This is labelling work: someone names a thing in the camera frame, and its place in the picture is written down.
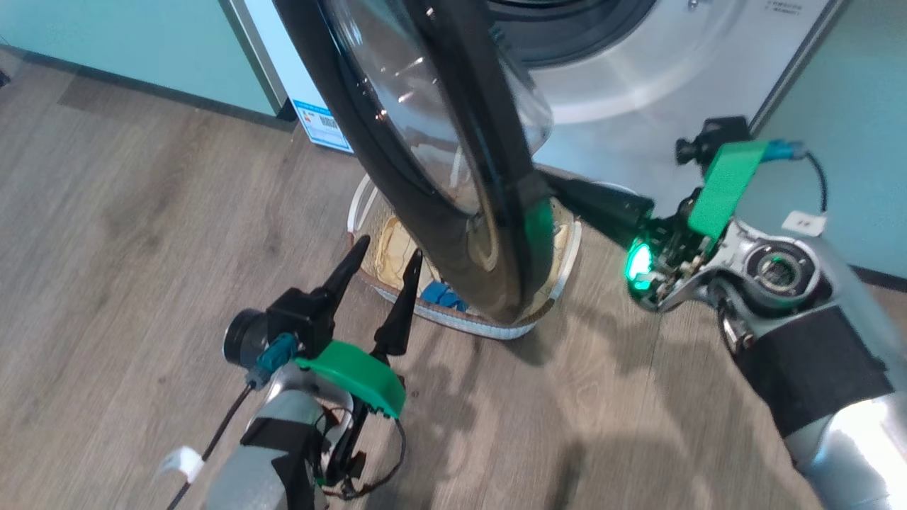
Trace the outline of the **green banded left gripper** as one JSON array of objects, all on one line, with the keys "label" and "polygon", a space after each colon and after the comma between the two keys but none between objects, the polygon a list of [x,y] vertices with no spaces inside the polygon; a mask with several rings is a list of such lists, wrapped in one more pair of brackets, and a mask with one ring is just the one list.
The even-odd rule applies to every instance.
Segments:
[{"label": "green banded left gripper", "polygon": [[[343,300],[370,243],[370,235],[360,236],[322,285],[321,289],[334,302]],[[365,497],[387,485],[404,465],[406,433],[400,414],[406,398],[405,386],[386,359],[405,355],[407,351],[421,268],[422,251],[415,249],[404,270],[404,287],[388,318],[373,336],[373,355],[336,340],[317,358],[296,356],[294,359],[302,371],[315,375],[322,385],[337,388],[342,394],[340,403],[336,407],[324,407],[313,423],[317,432],[315,452],[320,456],[315,465],[315,481],[329,497]],[[357,442],[366,420],[373,414],[394,422],[400,439],[399,458],[388,474],[357,487],[354,481],[361,478],[366,461],[366,453],[357,448]]]}]

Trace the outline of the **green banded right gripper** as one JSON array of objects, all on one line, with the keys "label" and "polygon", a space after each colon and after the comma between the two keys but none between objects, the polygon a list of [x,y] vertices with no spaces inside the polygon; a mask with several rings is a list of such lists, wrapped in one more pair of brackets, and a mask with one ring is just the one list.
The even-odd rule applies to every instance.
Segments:
[{"label": "green banded right gripper", "polygon": [[641,309],[661,313],[690,300],[707,278],[734,259],[737,241],[726,242],[734,212],[770,142],[721,146],[703,185],[670,217],[650,217],[654,200],[582,178],[545,172],[564,208],[621,247],[631,246],[626,289]]}]

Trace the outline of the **cream garment with blue cuffs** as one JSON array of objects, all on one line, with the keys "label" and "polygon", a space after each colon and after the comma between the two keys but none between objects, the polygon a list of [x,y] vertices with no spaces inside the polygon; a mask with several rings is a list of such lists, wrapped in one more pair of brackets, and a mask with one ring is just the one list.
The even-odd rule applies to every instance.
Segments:
[{"label": "cream garment with blue cuffs", "polygon": [[[473,245],[468,248],[470,256],[479,257],[482,261],[496,262],[499,246],[496,241],[490,238],[493,233],[492,228],[485,226],[485,206],[480,199],[480,191],[474,183],[472,177],[472,167],[467,161],[462,147],[458,147],[453,154],[447,154],[437,158],[439,164],[434,164],[431,168],[432,177],[439,179],[438,184],[441,186],[444,196],[451,200],[454,206],[460,212],[466,214],[468,224],[466,232],[472,234],[474,238]],[[532,296],[531,305],[524,310],[519,319],[524,319],[531,314],[537,313],[545,306],[549,300],[555,300],[555,290],[558,278],[562,268],[570,268],[563,259],[567,251],[567,244],[570,239],[571,225],[574,223],[574,217],[563,209],[560,205],[551,201],[551,226],[553,226],[553,261],[551,262],[550,271],[544,284],[538,288],[537,293]],[[428,302],[433,302],[448,309],[456,309],[468,314],[482,315],[482,311],[461,297],[449,281],[441,275],[434,264],[430,261],[424,262],[424,267],[431,272],[431,281],[420,278],[419,288],[421,298]]]}]

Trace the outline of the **black round glass washer door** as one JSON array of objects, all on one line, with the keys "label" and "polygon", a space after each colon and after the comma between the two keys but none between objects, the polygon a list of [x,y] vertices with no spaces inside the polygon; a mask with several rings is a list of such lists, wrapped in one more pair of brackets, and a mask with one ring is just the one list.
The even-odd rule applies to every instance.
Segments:
[{"label": "black round glass washer door", "polygon": [[482,0],[274,0],[352,151],[440,276],[500,324],[553,265],[553,211],[518,101],[548,114]]}]

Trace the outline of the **white perforated laundry basket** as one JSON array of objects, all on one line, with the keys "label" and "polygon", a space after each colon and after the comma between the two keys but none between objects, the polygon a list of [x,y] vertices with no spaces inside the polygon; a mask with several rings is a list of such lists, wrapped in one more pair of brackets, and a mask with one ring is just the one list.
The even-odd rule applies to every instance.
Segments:
[{"label": "white perforated laundry basket", "polygon": [[[532,329],[544,315],[551,311],[563,294],[569,281],[573,266],[580,251],[582,226],[573,214],[553,202],[555,219],[555,249],[553,270],[542,288],[535,294],[530,309],[513,324],[498,324],[483,316],[478,310],[470,307],[467,311],[458,311],[417,298],[415,315],[435,322],[444,327],[496,340],[518,339]],[[381,237],[386,225],[395,219],[394,212],[386,203],[382,193],[368,176],[360,180],[354,191],[347,215],[347,232],[349,242],[353,244],[361,235],[369,235],[372,242],[367,249],[365,261],[359,275],[381,297],[394,302],[400,291],[397,286],[389,286],[379,278],[377,259],[382,252]]]}]

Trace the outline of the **white front-load washing machine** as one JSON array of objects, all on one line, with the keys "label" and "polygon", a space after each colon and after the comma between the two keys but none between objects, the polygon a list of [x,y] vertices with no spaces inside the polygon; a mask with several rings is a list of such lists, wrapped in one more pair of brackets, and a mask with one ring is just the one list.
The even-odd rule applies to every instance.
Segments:
[{"label": "white front-load washing machine", "polygon": [[[553,111],[535,160],[621,184],[674,168],[674,142],[707,118],[742,115],[757,125],[835,1],[473,0],[485,2],[482,14]],[[326,108],[274,0],[245,4],[288,99]],[[417,128],[407,141],[428,171],[458,148],[443,104],[435,118],[434,88],[428,97],[418,89],[402,110],[391,106],[405,128]]]}]

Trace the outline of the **blue white energy label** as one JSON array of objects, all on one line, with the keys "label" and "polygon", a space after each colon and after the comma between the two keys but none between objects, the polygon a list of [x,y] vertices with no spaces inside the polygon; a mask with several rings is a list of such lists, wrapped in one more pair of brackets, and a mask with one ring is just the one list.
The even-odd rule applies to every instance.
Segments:
[{"label": "blue white energy label", "polygon": [[341,132],[330,110],[320,106],[312,106],[312,104],[304,101],[295,99],[291,101],[305,133],[307,133],[309,140],[314,145],[353,154],[349,141]]}]

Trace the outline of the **mint green cabinet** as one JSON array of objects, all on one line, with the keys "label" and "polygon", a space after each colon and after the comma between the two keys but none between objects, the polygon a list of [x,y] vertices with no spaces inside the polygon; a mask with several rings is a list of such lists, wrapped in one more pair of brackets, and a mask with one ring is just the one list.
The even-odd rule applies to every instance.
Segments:
[{"label": "mint green cabinet", "polygon": [[872,284],[907,293],[907,0],[843,0],[757,130],[816,155],[823,238]]}]

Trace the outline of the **mint cabinet with dark groove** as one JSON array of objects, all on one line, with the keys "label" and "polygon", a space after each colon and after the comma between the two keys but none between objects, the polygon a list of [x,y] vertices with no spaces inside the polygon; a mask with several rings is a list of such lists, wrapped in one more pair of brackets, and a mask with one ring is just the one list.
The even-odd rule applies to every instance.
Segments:
[{"label": "mint cabinet with dark groove", "polygon": [[279,129],[297,122],[245,0],[0,0],[0,45]]}]

